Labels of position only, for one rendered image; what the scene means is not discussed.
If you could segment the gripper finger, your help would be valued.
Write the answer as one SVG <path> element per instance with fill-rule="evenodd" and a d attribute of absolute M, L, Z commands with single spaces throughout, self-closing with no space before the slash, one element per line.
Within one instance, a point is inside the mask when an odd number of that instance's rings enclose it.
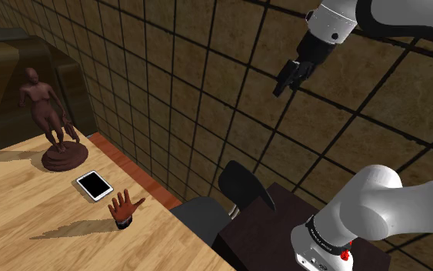
<path fill-rule="evenodd" d="M 312 75 L 314 70 L 315 65 L 313 63 L 300 63 L 293 76 L 293 81 L 289 85 L 290 89 L 296 91 Z"/>
<path fill-rule="evenodd" d="M 285 87 L 294 81 L 299 69 L 299 62 L 288 60 L 277 76 L 277 85 L 273 91 L 275 97 L 279 97 Z"/>

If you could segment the black chair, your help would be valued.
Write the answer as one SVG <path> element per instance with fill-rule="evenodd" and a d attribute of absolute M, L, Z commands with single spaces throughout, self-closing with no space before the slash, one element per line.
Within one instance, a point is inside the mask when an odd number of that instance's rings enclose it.
<path fill-rule="evenodd" d="M 275 203 L 259 179 L 242 164 L 231 160 L 218 177 L 222 194 L 242 211 L 258 197 L 273 211 Z M 233 217 L 213 198 L 200 196 L 170 209 L 170 213 L 183 222 L 208 246 Z"/>

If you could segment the dark robot stand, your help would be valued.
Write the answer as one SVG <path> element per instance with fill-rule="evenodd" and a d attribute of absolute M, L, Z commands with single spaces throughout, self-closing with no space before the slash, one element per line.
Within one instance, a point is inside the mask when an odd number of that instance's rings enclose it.
<path fill-rule="evenodd" d="M 237 271 L 306 271 L 296 261 L 291 231 L 303 226 L 310 216 L 315 217 L 315 228 L 328 243 L 352 243 L 353 271 L 389 271 L 391 257 L 349 231 L 335 207 L 318 210 L 276 182 L 266 192 L 274 209 L 262 198 L 254 199 L 213 244 Z"/>

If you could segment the brown hand figure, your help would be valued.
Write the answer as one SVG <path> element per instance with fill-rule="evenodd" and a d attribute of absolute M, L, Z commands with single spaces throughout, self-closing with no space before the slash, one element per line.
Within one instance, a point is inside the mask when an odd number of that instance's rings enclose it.
<path fill-rule="evenodd" d="M 132 203 L 127 189 L 118 192 L 117 197 L 112 198 L 112 203 L 108 204 L 108 209 L 118 229 L 126 229 L 131 225 L 133 213 L 144 201 L 145 198 L 141 198 L 136 203 Z"/>

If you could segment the white tablet with black screen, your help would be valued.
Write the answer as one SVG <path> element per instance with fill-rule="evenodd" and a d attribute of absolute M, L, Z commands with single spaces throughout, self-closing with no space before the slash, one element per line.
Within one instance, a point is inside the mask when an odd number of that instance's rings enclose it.
<path fill-rule="evenodd" d="M 94 202 L 100 201 L 114 191 L 113 187 L 95 170 L 78 177 L 76 183 Z"/>

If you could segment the brown human figure statue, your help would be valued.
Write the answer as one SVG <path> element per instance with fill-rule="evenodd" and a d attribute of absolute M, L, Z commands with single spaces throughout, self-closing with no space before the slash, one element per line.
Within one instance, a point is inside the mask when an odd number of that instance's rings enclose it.
<path fill-rule="evenodd" d="M 42 165 L 53 172 L 75 169 L 88 158 L 88 149 L 80 143 L 54 89 L 40 82 L 33 68 L 25 68 L 25 76 L 27 82 L 18 89 L 18 106 L 25 107 L 26 98 L 31 100 L 32 120 L 52 144 L 42 156 Z"/>

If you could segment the light wooden table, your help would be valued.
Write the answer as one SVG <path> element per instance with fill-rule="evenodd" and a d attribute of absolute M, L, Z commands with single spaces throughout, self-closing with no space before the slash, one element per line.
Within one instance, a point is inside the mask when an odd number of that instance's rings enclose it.
<path fill-rule="evenodd" d="M 234 271 L 170 213 L 174 200 L 132 161 L 114 162 L 91 139 L 88 158 L 67 172 L 41 165 L 43 135 L 0 150 L 0 271 Z M 76 183 L 95 170 L 114 189 L 98 202 Z M 145 201 L 126 229 L 108 209 L 127 189 Z"/>

